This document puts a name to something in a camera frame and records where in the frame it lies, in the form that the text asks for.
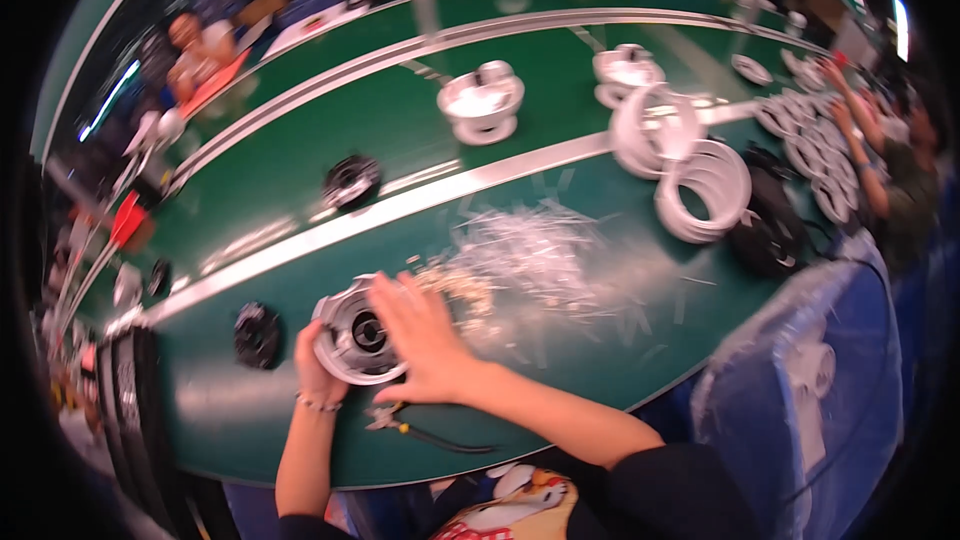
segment wristband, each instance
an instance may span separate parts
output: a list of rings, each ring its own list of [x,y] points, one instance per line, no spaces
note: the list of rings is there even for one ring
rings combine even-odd
[[[315,411],[319,414],[335,414],[340,411],[340,408],[344,405],[342,402],[333,402],[332,404],[322,404],[320,402],[313,402],[306,396],[303,392],[296,392],[296,402],[300,403],[310,411]]]

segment black plastic part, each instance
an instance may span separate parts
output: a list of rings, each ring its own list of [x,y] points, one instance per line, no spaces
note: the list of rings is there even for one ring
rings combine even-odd
[[[323,201],[349,211],[363,206],[380,191],[380,165],[370,157],[353,155],[333,165],[323,180]]]
[[[281,318],[260,303],[246,303],[233,326],[237,361],[254,369],[274,366],[281,344]]]
[[[98,401],[110,460],[127,497],[170,534],[200,540],[163,418],[157,339],[131,328],[97,349]]]
[[[170,284],[170,261],[165,258],[158,258],[153,264],[153,270],[150,273],[150,282],[147,284],[147,294],[157,296],[163,294]]]

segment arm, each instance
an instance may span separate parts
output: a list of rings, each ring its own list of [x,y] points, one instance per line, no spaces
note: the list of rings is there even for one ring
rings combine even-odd
[[[887,195],[887,189],[881,184],[877,177],[877,172],[870,167],[870,157],[857,136],[854,135],[854,125],[850,118],[850,111],[847,106],[836,101],[833,103],[833,119],[843,132],[846,143],[849,145],[849,157],[853,166],[857,170],[857,177],[860,178],[860,187],[863,194],[867,197],[870,204],[870,210],[878,218],[886,220],[890,216],[890,199]]]
[[[443,299],[406,272],[401,285],[377,275],[368,298],[407,380],[381,390],[376,403],[457,403],[473,407],[556,444],[583,462],[612,469],[639,451],[664,445],[651,426],[621,410],[543,385],[474,357],[457,337]]]
[[[886,140],[881,126],[870,117],[863,103],[858,99],[857,93],[850,87],[847,80],[844,79],[840,68],[834,61],[829,59],[820,59],[820,70],[837,92],[843,97],[849,112],[853,114],[853,120],[856,122],[863,137],[870,144],[870,147],[876,151],[876,154],[883,156],[883,141]]]
[[[296,336],[294,362],[300,393],[317,405],[333,405],[347,394],[347,384],[333,378],[317,361],[313,342],[320,333],[315,319]],[[330,445],[336,412],[318,412],[297,401],[276,470],[276,514],[324,519],[330,499]]]

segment black handle pliers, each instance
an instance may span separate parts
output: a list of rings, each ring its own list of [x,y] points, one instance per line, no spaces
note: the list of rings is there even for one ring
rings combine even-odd
[[[401,434],[411,438],[429,442],[430,444],[452,453],[468,453],[471,455],[484,455],[491,453],[496,447],[493,446],[464,446],[456,444],[443,438],[438,438],[432,433],[417,429],[410,424],[398,421],[394,414],[407,406],[406,402],[397,402],[393,406],[378,406],[376,408],[366,408],[363,413],[373,418],[373,423],[367,424],[368,430],[380,430],[382,428],[395,428]]]

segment black circular component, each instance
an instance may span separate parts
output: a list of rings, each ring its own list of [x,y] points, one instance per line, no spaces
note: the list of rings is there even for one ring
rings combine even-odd
[[[340,210],[360,207],[380,190],[380,165],[353,155],[333,165],[323,180],[323,201]]]
[[[352,325],[353,341],[367,353],[379,353],[387,344],[387,331],[372,312],[365,310],[357,314]]]
[[[233,325],[237,361],[254,369],[274,365],[281,343],[281,319],[260,303],[246,303]]]
[[[147,283],[147,294],[157,296],[166,292],[167,285],[170,283],[170,261],[165,258],[158,258],[153,264],[153,270],[150,273],[150,282]]]

